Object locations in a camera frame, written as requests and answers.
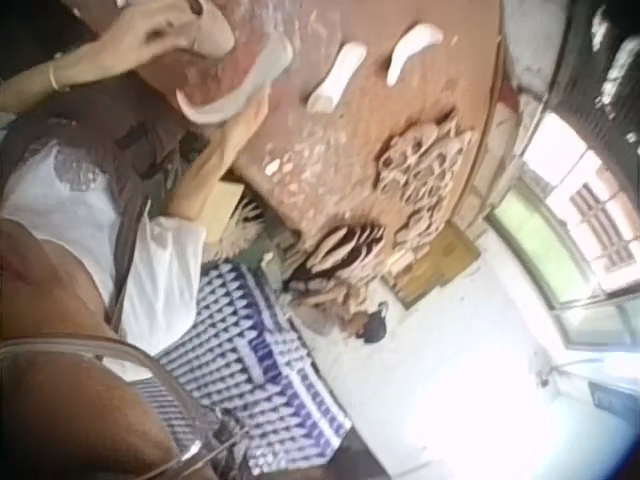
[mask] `striped fabric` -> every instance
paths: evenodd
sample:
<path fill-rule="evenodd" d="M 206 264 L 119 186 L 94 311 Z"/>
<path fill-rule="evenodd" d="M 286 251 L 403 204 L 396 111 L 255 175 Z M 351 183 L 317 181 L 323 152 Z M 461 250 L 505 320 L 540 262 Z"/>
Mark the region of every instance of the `striped fabric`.
<path fill-rule="evenodd" d="M 323 465 L 351 428 L 266 282 L 244 266 L 203 273 L 196 323 L 159 360 L 203 406 L 249 429 L 253 474 Z M 152 380 L 139 388 L 184 446 L 189 429 L 177 406 Z"/>

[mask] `woman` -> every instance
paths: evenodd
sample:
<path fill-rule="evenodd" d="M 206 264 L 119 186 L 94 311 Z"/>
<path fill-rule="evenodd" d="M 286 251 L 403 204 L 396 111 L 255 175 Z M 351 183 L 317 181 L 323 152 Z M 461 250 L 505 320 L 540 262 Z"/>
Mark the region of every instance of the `woman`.
<path fill-rule="evenodd" d="M 225 125 L 150 220 L 141 176 L 158 170 L 184 125 L 131 79 L 106 79 L 190 47 L 196 24 L 182 0 L 130 7 L 99 40 L 0 87 L 0 111 L 18 115 L 0 144 L 3 342 L 119 336 L 155 355 L 193 324 L 205 238 L 197 219 L 266 117 L 268 93 Z M 4 468 L 17 478 L 135 478 L 176 459 L 166 428 L 126 383 L 148 369 L 104 365 L 75 354 L 3 362 Z"/>

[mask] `wooden workbench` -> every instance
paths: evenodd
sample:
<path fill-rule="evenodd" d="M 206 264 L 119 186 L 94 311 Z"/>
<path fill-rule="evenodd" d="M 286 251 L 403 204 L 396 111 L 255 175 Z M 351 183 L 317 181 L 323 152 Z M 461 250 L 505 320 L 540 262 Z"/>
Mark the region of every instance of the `wooden workbench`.
<path fill-rule="evenodd" d="M 63 0 L 94 30 L 118 14 L 114 0 Z M 376 161 L 390 137 L 453 106 L 463 128 L 482 133 L 490 109 L 500 0 L 215 0 L 231 23 L 236 49 L 223 62 L 176 52 L 140 69 L 174 101 L 183 88 L 208 103 L 239 84 L 269 31 L 284 31 L 296 50 L 273 88 L 268 121 L 235 164 L 237 173 L 311 243 L 344 219 L 377 218 L 388 238 L 409 211 L 374 194 Z M 398 84 L 386 86 L 397 40 L 419 22 L 433 23 L 445 41 L 414 57 Z M 322 81 L 341 44 L 358 40 L 369 53 L 331 115 L 310 115 L 305 102 Z M 449 211 L 460 196 L 477 145 L 458 173 Z M 265 168 L 280 159 L 272 176 Z"/>

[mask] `bracelet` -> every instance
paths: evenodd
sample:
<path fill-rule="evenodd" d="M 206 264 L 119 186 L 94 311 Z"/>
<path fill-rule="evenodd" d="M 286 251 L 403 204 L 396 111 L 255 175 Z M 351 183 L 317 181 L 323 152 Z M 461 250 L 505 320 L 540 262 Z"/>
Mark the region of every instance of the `bracelet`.
<path fill-rule="evenodd" d="M 58 82 L 56 82 L 56 77 L 53 73 L 53 61 L 49 62 L 49 83 L 56 92 L 68 92 L 69 87 L 60 87 Z"/>

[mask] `window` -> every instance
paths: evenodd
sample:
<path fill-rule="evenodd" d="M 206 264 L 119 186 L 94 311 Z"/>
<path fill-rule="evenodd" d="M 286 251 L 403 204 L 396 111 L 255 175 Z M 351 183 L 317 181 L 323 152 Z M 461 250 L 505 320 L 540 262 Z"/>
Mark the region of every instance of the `window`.
<path fill-rule="evenodd" d="M 520 180 L 489 216 L 539 286 L 566 344 L 640 346 L 640 217 L 597 154 L 548 113 Z"/>

